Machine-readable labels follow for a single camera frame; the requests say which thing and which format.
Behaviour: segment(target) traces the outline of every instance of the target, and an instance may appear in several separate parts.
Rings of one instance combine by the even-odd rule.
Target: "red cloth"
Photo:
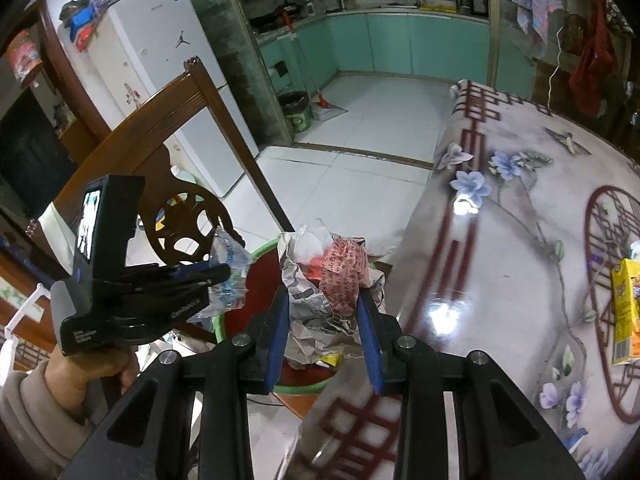
[[[591,3],[588,34],[580,62],[569,78],[569,88],[578,110],[595,117],[600,110],[602,83],[618,67],[607,30],[606,0],[593,0]]]

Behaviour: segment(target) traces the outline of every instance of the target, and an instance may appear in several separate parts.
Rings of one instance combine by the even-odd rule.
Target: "metal screw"
[[[174,363],[177,358],[178,352],[175,350],[165,350],[158,356],[159,361],[163,365],[170,365],[171,363]]]
[[[397,343],[400,348],[413,348],[415,346],[415,339],[410,335],[401,335]]]
[[[231,342],[235,346],[247,346],[251,342],[251,336],[248,334],[236,334],[231,338]]]
[[[477,365],[485,365],[489,362],[489,356],[482,350],[474,350],[469,354],[469,358]]]

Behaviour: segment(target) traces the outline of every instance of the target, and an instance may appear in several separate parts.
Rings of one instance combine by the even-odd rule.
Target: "picture frame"
[[[472,16],[489,17],[489,0],[469,0]]]

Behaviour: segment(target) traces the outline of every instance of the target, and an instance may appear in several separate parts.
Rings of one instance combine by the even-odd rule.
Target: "teal cabinet door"
[[[488,23],[448,16],[408,16],[413,74],[486,82]]]
[[[373,72],[367,17],[339,14],[328,18],[338,68],[344,72]]]
[[[303,76],[307,79],[306,74],[310,72],[313,81],[322,88],[338,72],[338,61],[335,57],[334,41],[328,20],[311,23],[297,32],[302,52],[305,54],[298,59]],[[308,89],[309,91],[313,89],[311,81],[308,82]]]
[[[536,67],[513,41],[500,35],[500,54],[498,55],[498,77],[495,88],[502,92],[515,94],[525,99],[531,97],[533,83],[536,80]]]
[[[408,16],[397,14],[368,14],[369,37],[376,72],[410,74],[411,46]]]
[[[302,69],[300,67],[300,46],[291,41],[289,34],[279,37],[274,43],[277,43],[284,56],[284,62],[289,71],[291,79],[291,91],[305,91],[305,80],[302,77]]]
[[[271,79],[274,92],[276,92],[276,94],[280,94],[289,90],[291,87],[290,74],[287,73],[283,77],[280,77],[273,69],[274,65],[285,59],[279,42],[271,41],[271,43],[263,45],[260,47],[260,54],[262,55],[264,64],[267,66],[267,70],[269,70],[269,78]]]

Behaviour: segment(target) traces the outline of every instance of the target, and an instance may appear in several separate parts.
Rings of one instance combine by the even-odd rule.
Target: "white power cord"
[[[556,59],[556,61],[558,62],[558,65],[556,66],[556,69],[554,70],[551,77],[549,78],[549,96],[548,96],[548,99],[546,100],[546,107],[549,108],[549,110],[551,110],[551,80],[556,75],[556,72],[560,70],[560,54],[562,54],[562,48],[560,48],[560,32],[562,32],[563,28],[564,27],[560,27],[558,29],[558,32],[556,32],[556,40],[558,40],[558,58]]]

